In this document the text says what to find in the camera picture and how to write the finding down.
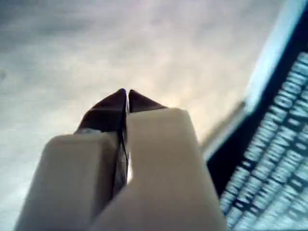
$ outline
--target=beige plastic handle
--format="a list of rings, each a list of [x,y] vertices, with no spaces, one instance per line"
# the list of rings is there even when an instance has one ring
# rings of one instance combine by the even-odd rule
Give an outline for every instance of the beige plastic handle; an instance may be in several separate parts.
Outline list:
[[[133,179],[90,231],[227,230],[188,113],[133,113],[127,125]]]
[[[46,145],[15,231],[84,231],[112,198],[116,132]]]

